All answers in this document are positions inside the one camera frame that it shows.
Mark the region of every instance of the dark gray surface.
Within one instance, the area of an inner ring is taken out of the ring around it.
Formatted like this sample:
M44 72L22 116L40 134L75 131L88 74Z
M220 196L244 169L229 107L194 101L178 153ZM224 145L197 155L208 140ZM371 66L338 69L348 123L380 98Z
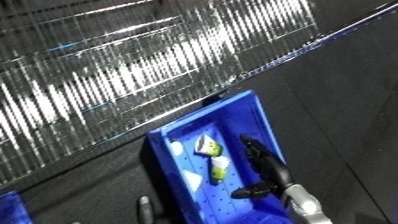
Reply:
M397 19L391 15L241 85L257 91L296 179L335 223L388 223L366 191L394 220ZM135 200L144 194L153 197L160 223L179 223L161 170L140 139L23 197L35 223L136 223Z

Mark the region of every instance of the blue plastic bin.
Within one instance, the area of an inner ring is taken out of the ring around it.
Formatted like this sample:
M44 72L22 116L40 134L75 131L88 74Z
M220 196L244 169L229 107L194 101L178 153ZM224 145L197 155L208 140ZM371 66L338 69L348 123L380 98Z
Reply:
M194 153L195 142L203 134L220 143L223 156L231 159L226 179L219 185L211 183L210 159ZM244 155L241 134L260 140L282 158L253 91L220 100L148 134L187 223L291 223L272 195L261 200L231 199L232 191L259 181ZM184 150L173 151L173 141L181 142Z

